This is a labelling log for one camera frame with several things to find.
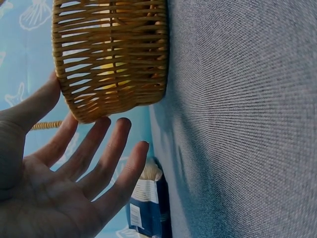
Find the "open palm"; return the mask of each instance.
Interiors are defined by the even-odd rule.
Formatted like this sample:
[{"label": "open palm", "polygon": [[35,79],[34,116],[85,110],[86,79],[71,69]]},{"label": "open palm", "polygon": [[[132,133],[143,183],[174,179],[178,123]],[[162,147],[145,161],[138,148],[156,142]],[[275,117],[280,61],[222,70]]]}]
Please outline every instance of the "open palm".
[{"label": "open palm", "polygon": [[77,121],[68,115],[52,140],[23,157],[25,135],[59,98],[55,75],[33,96],[0,112],[0,234],[2,238],[90,238],[126,204],[143,170],[148,144],[139,142],[115,184],[109,184],[125,147],[131,123],[119,119],[96,167],[86,176],[110,126],[98,120],[71,158],[56,172]]}]

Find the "woven strap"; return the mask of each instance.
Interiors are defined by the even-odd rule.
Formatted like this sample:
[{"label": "woven strap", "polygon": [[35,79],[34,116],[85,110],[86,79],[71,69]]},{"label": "woven strap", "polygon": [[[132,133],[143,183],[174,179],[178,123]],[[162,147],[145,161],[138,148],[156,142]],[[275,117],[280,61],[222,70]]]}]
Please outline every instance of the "woven strap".
[{"label": "woven strap", "polygon": [[42,129],[50,129],[50,128],[58,128],[60,127],[62,120],[52,121],[52,122],[39,122],[36,123],[31,130],[42,130]]}]

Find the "package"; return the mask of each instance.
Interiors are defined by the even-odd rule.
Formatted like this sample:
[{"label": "package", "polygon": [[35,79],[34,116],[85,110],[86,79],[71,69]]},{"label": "package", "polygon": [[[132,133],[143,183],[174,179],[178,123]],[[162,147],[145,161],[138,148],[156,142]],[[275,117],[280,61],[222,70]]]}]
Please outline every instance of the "package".
[{"label": "package", "polygon": [[168,186],[162,170],[148,159],[126,205],[130,229],[143,237],[171,238]]}]

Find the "gray upholstery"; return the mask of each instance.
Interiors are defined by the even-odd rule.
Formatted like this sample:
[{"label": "gray upholstery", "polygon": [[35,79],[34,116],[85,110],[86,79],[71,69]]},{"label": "gray upholstery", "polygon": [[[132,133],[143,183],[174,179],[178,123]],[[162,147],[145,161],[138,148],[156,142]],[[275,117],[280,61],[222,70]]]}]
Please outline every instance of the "gray upholstery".
[{"label": "gray upholstery", "polygon": [[150,108],[174,238],[317,237],[317,1],[170,0]]}]

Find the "woven basket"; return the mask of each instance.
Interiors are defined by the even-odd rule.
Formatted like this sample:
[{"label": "woven basket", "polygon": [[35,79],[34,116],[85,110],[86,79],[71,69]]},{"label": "woven basket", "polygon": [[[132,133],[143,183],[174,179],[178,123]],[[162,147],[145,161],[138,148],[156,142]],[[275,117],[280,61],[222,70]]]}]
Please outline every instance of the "woven basket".
[{"label": "woven basket", "polygon": [[56,74],[79,122],[163,97],[166,19],[165,0],[54,0]]}]

